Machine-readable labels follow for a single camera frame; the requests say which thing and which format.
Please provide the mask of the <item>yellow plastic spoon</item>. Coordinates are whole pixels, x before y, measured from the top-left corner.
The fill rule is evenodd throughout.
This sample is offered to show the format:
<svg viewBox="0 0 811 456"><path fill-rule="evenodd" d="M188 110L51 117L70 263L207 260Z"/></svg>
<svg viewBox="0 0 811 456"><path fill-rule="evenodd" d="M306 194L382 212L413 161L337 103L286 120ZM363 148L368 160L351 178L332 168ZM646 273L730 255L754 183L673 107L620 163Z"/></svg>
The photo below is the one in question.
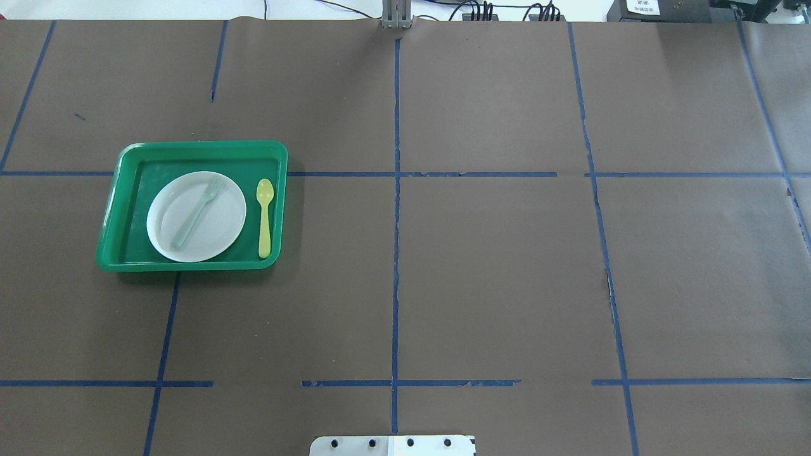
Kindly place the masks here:
<svg viewBox="0 0 811 456"><path fill-rule="evenodd" d="M272 248L270 210L275 197L275 190L269 179L260 179L256 187L256 200L260 205L260 234L258 240L258 256L265 259L270 256Z"/></svg>

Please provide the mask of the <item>pale green plastic fork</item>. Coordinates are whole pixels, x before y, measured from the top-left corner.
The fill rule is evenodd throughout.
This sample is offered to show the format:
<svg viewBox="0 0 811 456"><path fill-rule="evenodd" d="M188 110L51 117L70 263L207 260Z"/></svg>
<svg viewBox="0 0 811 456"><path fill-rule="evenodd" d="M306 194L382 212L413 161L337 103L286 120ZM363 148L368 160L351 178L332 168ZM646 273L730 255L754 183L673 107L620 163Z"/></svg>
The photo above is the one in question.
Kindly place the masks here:
<svg viewBox="0 0 811 456"><path fill-rule="evenodd" d="M206 188L201 194L197 204L191 213L186 217L186 220L182 223L172 239L170 246L173 250L180 250L183 248L183 246L185 246L186 242L188 242L188 239L191 236L191 231L194 230L195 225L202 216L203 211L206 209L206 207L208 207L208 205L212 204L212 202L217 199L221 190L223 190L223 187L225 187L225 179L219 176L212 178L208 185L206 185Z"/></svg>

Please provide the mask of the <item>white round plate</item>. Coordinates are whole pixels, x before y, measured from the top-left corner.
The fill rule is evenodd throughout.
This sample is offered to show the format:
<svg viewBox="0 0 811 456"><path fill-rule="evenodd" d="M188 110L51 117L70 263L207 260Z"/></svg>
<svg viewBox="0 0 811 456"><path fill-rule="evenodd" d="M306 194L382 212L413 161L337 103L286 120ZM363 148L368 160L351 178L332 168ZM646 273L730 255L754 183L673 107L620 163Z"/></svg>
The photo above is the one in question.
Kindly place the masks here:
<svg viewBox="0 0 811 456"><path fill-rule="evenodd" d="M203 211L185 246L173 250L172 239L215 176L225 179L225 187ZM243 230L246 215L245 196L234 180L212 171L191 172L169 182L153 198L147 213L146 232L154 249L172 262L206 262L235 242Z"/></svg>

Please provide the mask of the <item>black power strip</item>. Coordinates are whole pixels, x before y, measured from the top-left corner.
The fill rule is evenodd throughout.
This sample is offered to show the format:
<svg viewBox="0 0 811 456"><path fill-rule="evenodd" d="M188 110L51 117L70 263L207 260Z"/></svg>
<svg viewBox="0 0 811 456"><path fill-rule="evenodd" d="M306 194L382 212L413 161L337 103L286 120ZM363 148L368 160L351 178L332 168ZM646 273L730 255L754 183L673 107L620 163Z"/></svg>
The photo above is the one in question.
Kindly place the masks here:
<svg viewBox="0 0 811 456"><path fill-rule="evenodd" d="M522 12L520 18L513 18L520 22L565 22L566 18L553 1L546 3L533 3L527 6L498 5L487 1L466 1L460 6L470 6L469 13L462 13L463 21L495 22L498 21L497 10L508 9Z"/></svg>

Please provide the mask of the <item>green plastic tray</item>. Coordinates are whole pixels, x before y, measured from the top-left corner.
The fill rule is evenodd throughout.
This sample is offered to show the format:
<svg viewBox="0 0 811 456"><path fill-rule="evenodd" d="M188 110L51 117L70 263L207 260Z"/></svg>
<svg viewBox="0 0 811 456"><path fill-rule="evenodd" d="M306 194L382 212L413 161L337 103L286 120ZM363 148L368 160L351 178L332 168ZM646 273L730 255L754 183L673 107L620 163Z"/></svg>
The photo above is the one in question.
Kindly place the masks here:
<svg viewBox="0 0 811 456"><path fill-rule="evenodd" d="M113 272L258 270L281 252L289 153L278 141L139 142L122 150L116 164L96 262ZM243 230L223 253L206 262L172 262L148 239L146 218L153 198L183 174L212 171L231 178L243 191L247 215ZM256 187L269 179L275 190L270 210L272 248L258 256L260 205Z"/></svg>

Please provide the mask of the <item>black box white label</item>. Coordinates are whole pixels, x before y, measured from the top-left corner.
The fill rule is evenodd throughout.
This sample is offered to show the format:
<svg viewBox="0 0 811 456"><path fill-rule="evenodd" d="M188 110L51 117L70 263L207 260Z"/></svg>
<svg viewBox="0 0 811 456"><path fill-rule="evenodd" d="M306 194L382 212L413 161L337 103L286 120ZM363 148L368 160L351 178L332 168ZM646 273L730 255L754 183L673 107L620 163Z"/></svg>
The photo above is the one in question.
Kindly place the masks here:
<svg viewBox="0 0 811 456"><path fill-rule="evenodd" d="M709 1L613 1L608 22L711 23Z"/></svg>

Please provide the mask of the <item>aluminium frame post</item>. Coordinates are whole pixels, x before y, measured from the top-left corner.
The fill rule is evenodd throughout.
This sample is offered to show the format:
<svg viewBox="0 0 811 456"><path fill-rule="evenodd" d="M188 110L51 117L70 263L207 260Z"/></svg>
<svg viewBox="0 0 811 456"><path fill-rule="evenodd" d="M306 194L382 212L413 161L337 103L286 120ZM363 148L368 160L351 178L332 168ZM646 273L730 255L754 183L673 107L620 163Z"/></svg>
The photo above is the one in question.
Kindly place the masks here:
<svg viewBox="0 0 811 456"><path fill-rule="evenodd" d="M383 29L410 29L413 26L411 0L382 0L381 26Z"/></svg>

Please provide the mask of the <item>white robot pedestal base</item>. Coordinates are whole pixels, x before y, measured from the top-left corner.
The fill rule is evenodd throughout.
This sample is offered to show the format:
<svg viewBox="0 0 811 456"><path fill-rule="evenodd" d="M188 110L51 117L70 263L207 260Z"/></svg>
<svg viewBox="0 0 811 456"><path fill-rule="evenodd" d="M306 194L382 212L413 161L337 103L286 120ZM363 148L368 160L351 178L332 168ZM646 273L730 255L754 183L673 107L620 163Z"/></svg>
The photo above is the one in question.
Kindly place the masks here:
<svg viewBox="0 0 811 456"><path fill-rule="evenodd" d="M476 455L474 436L319 436L310 455Z"/></svg>

